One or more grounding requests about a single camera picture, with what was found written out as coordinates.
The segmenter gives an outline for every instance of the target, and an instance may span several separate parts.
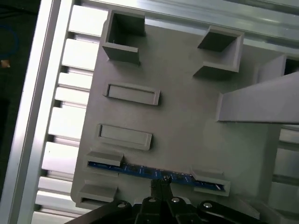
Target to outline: white surface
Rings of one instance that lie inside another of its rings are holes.
[[[79,140],[82,134],[84,117],[85,109],[54,107],[50,119],[49,134]]]
[[[47,142],[42,169],[74,174],[78,148]]]
[[[99,44],[67,39],[62,65],[93,70],[97,59]]]
[[[81,90],[73,90],[63,87],[56,89],[55,99],[66,101],[70,103],[76,103],[80,105],[87,105],[89,92]]]
[[[71,196],[39,190],[36,195],[36,204],[53,210],[83,215],[90,210],[77,208]]]
[[[90,19],[86,15],[93,15],[93,17]],[[107,15],[106,10],[74,6],[69,31],[100,37]]]
[[[89,91],[92,85],[92,76],[78,73],[63,73],[59,75],[58,85],[66,88],[76,88],[83,91]]]

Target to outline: metal bar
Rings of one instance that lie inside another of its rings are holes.
[[[219,121],[299,123],[299,72],[220,96]]]
[[[253,7],[265,8],[272,11],[299,15],[297,0],[226,0]]]
[[[84,16],[93,15],[93,19],[86,23]],[[108,11],[82,6],[74,6],[71,13],[69,31],[77,34],[100,37]]]
[[[36,204],[39,204],[45,208],[51,208],[54,210],[60,210],[80,215],[83,215],[90,211],[88,209],[77,208],[76,203],[72,201],[71,196],[69,195],[57,194],[42,190],[39,190],[37,192]]]
[[[67,39],[62,65],[73,68],[94,70],[99,44]]]
[[[65,194],[71,193],[71,182],[41,176],[38,182],[38,189],[46,189]]]
[[[81,138],[84,117],[84,109],[76,107],[54,107],[49,125],[49,134],[65,139],[79,140]]]
[[[0,203],[1,222],[15,224],[28,169],[60,1],[42,0]]]
[[[76,89],[80,89],[82,85],[77,85]],[[55,99],[60,101],[66,101],[70,103],[76,103],[80,105],[87,105],[89,92],[72,90],[69,88],[58,87],[56,89]]]
[[[235,28],[246,33],[298,42],[298,16],[274,12],[218,0],[83,0],[86,5],[98,7],[128,7],[144,11],[147,17],[182,21],[199,25],[214,24]]]
[[[299,144],[299,132],[288,129],[281,129],[280,141]]]
[[[273,182],[268,204],[274,209],[299,213],[298,191],[298,186]]]
[[[92,76],[78,73],[63,73],[59,75],[58,85],[61,87],[89,91],[92,85]]]
[[[274,174],[299,179],[299,151],[279,148],[277,150]]]
[[[42,168],[67,174],[75,173],[78,147],[47,142]]]
[[[59,215],[54,215],[51,213],[44,213],[44,212],[39,212],[35,211],[33,213],[32,217],[32,222],[31,224],[64,224],[66,222],[71,221],[73,218],[72,217],[65,217],[65,216],[59,216]]]
[[[28,172],[26,176],[24,193],[21,197],[19,216],[14,214],[18,224],[30,223],[32,219],[44,153],[44,142],[47,136],[49,118],[53,107],[53,98],[57,85],[58,74],[60,72],[62,53],[64,51],[64,43],[67,36],[72,6],[72,0],[61,0],[57,25],[54,32],[53,47],[50,47],[51,53],[46,72],[46,85],[43,89],[42,99],[40,102],[41,105],[38,110],[36,129],[28,165],[28,170],[30,170],[30,172]]]

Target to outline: blue circuit board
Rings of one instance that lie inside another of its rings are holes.
[[[135,164],[128,164],[125,162],[123,162],[119,167],[97,162],[88,162],[88,166],[148,179],[163,179],[164,176],[171,176],[173,183],[191,185],[194,187],[205,188],[209,190],[224,191],[223,185],[204,181],[197,181],[191,174],[176,173],[167,170],[149,168]]]

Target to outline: rectangular slot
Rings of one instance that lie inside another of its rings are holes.
[[[285,75],[299,71],[299,61],[287,58],[285,62]]]
[[[103,143],[149,150],[152,134],[110,125],[99,125],[99,139]]]
[[[160,91],[135,84],[108,83],[103,95],[142,104],[158,105]]]
[[[98,201],[98,200],[94,200],[94,199],[90,199],[90,198],[81,198],[81,203],[87,203],[87,204],[92,204],[92,205],[97,205],[97,206],[102,206],[103,202]]]
[[[85,156],[85,159],[87,162],[93,161],[112,166],[120,166],[123,159],[123,154],[119,154],[117,152],[90,152]]]

